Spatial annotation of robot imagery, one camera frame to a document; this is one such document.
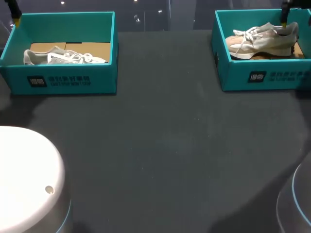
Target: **teal box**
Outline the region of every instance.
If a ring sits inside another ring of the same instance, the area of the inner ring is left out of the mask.
[[[305,59],[239,60],[229,55],[225,38],[233,29],[246,31],[268,22],[280,25],[280,9],[221,10],[215,12],[211,46],[223,91],[311,89],[310,10],[292,9],[288,24],[299,25],[299,46]]]
[[[109,42],[109,63],[23,64],[32,43],[48,42]],[[0,73],[16,95],[115,94],[118,44],[114,12],[23,14],[0,58]]]

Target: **table surface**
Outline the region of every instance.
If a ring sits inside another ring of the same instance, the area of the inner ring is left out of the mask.
[[[221,91],[210,35],[119,33],[115,96],[14,97],[0,79],[0,124],[63,156],[74,233],[277,232],[278,193],[311,150],[310,97]]]

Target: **white shoelace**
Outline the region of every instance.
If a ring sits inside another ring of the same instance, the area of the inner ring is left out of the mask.
[[[258,27],[252,27],[250,29],[248,29],[247,31],[238,31],[238,30],[233,30],[234,35],[236,36],[243,36],[243,40],[241,42],[241,46],[239,47],[239,49],[237,50],[236,53],[239,52],[239,50],[242,48],[244,42],[246,40],[253,42],[254,38],[256,37],[262,37],[262,35],[257,35],[257,28]]]
[[[93,60],[93,56],[90,53],[77,53],[72,50],[67,50],[67,52],[64,54],[65,57],[68,57],[68,61],[65,61],[65,63],[90,63]]]

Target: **logo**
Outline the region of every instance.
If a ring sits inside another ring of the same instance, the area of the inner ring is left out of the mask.
[[[47,86],[43,76],[36,76],[36,75],[27,76],[27,79],[31,87],[46,87]]]
[[[264,77],[266,76],[266,71],[252,71],[249,74],[249,83],[262,83],[264,80]]]

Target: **white sneaker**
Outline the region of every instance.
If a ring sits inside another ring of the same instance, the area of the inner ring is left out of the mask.
[[[231,56],[251,59],[256,53],[265,52],[275,56],[291,56],[292,46],[298,39],[298,24],[293,22],[283,28],[267,23],[245,32],[233,30],[235,36],[226,38]]]
[[[48,52],[33,52],[31,50],[24,52],[24,64],[26,65],[98,63],[108,62],[102,58],[93,57],[90,53],[81,54],[72,50],[63,50],[57,46]]]

